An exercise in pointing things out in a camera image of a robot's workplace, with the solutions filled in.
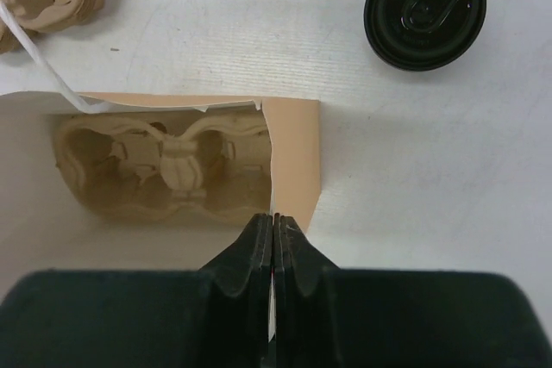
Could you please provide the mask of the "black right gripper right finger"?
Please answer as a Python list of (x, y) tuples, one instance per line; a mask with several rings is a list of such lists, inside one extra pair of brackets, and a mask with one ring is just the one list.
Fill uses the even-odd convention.
[(548, 367), (526, 295), (493, 273), (343, 269), (273, 224), (279, 367)]

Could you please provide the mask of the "brown paper takeout bag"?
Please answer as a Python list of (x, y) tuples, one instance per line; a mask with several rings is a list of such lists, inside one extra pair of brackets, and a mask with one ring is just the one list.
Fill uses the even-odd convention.
[(256, 213), (308, 228), (317, 100), (73, 91), (7, 9), (44, 91), (1, 95), (1, 299), (62, 271), (184, 270)]

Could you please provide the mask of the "black plastic cup lid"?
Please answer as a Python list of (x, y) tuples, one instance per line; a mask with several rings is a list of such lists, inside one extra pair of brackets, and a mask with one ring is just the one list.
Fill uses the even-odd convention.
[(477, 39), (486, 0), (366, 0), (363, 21), (375, 54), (410, 72), (441, 68)]

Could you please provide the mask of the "single brown pulp cup carrier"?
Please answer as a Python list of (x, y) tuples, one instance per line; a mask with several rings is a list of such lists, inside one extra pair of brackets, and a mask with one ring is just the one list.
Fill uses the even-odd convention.
[(109, 218), (242, 225), (270, 209), (272, 142), (254, 108), (75, 115), (53, 150), (76, 199)]

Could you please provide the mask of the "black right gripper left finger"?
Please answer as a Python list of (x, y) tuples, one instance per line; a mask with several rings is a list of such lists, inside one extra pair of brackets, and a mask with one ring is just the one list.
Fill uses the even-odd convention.
[(197, 271), (36, 271), (1, 304), (4, 367), (257, 367), (273, 219)]

